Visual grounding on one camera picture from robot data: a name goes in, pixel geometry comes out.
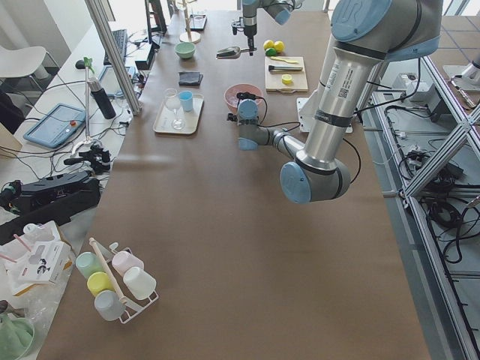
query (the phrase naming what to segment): black bag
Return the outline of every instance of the black bag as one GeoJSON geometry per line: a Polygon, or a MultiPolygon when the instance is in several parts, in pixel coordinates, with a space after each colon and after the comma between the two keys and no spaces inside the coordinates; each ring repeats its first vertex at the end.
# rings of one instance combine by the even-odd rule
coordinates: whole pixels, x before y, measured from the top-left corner
{"type": "Polygon", "coordinates": [[[12,134],[25,120],[22,110],[12,103],[10,97],[0,90],[0,122],[12,134]]]}

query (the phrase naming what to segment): green object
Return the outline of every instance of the green object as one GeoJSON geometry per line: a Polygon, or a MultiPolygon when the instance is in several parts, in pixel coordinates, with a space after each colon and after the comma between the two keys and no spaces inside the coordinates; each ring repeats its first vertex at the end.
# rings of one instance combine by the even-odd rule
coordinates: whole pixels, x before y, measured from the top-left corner
{"type": "Polygon", "coordinates": [[[33,343],[35,329],[25,318],[0,315],[0,359],[17,360],[26,355],[33,343]]]}
{"type": "Polygon", "coordinates": [[[277,55],[277,50],[275,50],[273,47],[269,47],[267,50],[265,50],[265,55],[276,56],[277,55]]]}
{"type": "Polygon", "coordinates": [[[92,58],[87,58],[86,56],[83,57],[83,62],[85,63],[85,67],[90,69],[92,74],[95,74],[95,71],[92,67],[92,58]]]}
{"type": "Polygon", "coordinates": [[[195,44],[194,43],[177,43],[175,45],[175,52],[182,59],[189,59],[194,56],[195,44]]]}

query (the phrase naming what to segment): white cup rack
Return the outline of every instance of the white cup rack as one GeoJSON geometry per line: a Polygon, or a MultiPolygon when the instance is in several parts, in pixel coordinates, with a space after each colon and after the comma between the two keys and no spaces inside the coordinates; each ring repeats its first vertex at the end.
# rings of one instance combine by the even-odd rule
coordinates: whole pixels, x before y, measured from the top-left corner
{"type": "MultiPolygon", "coordinates": [[[[118,318],[120,323],[122,324],[128,323],[129,321],[131,321],[132,319],[140,315],[146,308],[148,308],[150,305],[152,305],[154,302],[156,302],[160,298],[160,296],[156,291],[150,294],[150,296],[145,300],[142,300],[143,304],[138,304],[131,298],[127,297],[122,292],[122,289],[120,289],[119,283],[117,282],[115,276],[113,276],[112,270],[108,266],[108,263],[112,260],[113,255],[117,254],[116,248],[119,246],[119,244],[116,242],[112,243],[109,246],[110,251],[108,251],[103,245],[101,245],[94,238],[90,238],[88,242],[90,246],[93,248],[95,254],[97,255],[97,258],[100,261],[100,264],[102,265],[103,270],[108,275],[109,280],[112,283],[113,289],[115,290],[115,293],[118,296],[118,299],[126,307],[124,313],[118,318]]],[[[126,247],[124,250],[132,253],[129,247],[126,247]]]]}

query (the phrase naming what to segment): pink cup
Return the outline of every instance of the pink cup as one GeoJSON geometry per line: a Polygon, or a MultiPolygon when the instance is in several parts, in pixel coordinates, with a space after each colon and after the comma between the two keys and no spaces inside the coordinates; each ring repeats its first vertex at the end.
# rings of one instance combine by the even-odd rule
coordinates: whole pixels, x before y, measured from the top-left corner
{"type": "Polygon", "coordinates": [[[123,277],[134,266],[143,269],[143,261],[128,251],[119,251],[112,259],[113,268],[123,277]]]}

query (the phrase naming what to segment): black cloth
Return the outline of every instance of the black cloth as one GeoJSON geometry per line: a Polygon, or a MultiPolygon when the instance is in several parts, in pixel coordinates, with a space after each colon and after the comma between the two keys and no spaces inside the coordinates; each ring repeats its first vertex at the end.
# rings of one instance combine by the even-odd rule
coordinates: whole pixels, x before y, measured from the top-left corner
{"type": "Polygon", "coordinates": [[[12,103],[10,97],[0,90],[0,122],[12,134],[25,120],[22,110],[12,103]]]}
{"type": "Polygon", "coordinates": [[[198,71],[181,71],[178,73],[180,86],[200,86],[203,74],[198,71]]]}

